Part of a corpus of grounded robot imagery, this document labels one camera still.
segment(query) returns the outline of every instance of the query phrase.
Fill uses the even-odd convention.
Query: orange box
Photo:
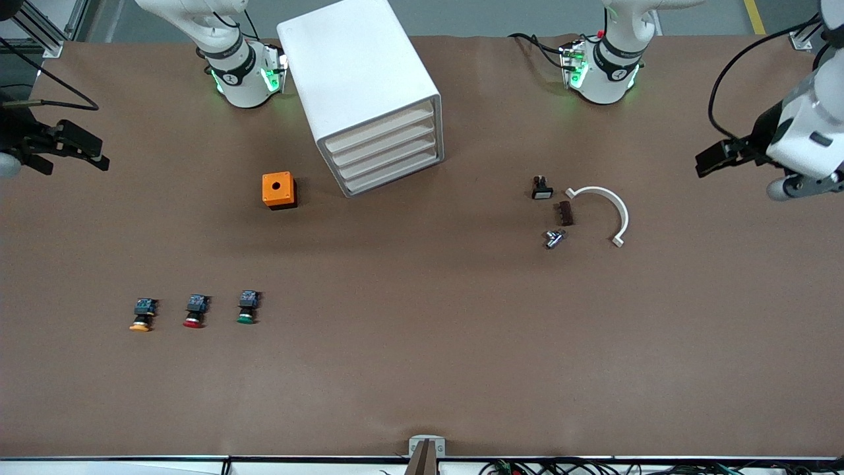
[[[268,173],[261,181],[263,202],[270,210],[288,210],[299,205],[296,181],[290,172]]]

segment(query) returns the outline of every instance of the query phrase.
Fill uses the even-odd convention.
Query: yellow floor line
[[[762,24],[762,17],[759,16],[759,9],[755,0],[744,0],[744,7],[747,9],[747,16],[750,17],[750,24],[753,25],[753,32],[756,35],[765,34],[765,26]]]

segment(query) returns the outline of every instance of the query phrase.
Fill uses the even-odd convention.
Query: gray floor
[[[336,0],[251,0],[249,12],[258,34],[275,37],[277,23]],[[756,0],[768,32],[808,19],[816,9],[809,0]],[[520,31],[539,36],[594,32],[603,26],[598,0],[391,0],[409,35],[505,36]],[[684,10],[659,14],[665,35],[750,35],[743,0],[709,0]],[[246,19],[238,19],[248,28]],[[95,42],[185,42],[187,37],[134,0],[93,2],[81,37]],[[0,85],[32,84],[35,72],[11,54],[0,54]],[[27,96],[25,88],[8,88]]]

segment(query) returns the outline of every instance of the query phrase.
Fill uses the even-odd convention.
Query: screw
[[[559,231],[546,231],[545,238],[548,239],[548,242],[545,243],[546,248],[556,248],[557,244],[559,244],[560,241],[565,239],[565,231],[563,231],[562,229],[560,229]]]

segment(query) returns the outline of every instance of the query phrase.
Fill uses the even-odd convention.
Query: white curved handle
[[[580,188],[577,191],[569,188],[565,191],[565,194],[567,194],[569,198],[572,199],[581,193],[600,194],[604,198],[612,201],[613,205],[615,205],[615,207],[619,210],[619,215],[621,216],[621,228],[618,232],[615,233],[615,236],[613,236],[613,244],[618,247],[621,247],[625,243],[624,240],[621,239],[621,235],[624,234],[625,231],[627,231],[627,225],[630,224],[630,213],[627,212],[627,205],[625,205],[625,202],[622,201],[617,194],[613,193],[612,191],[606,188],[601,187],[585,187]]]

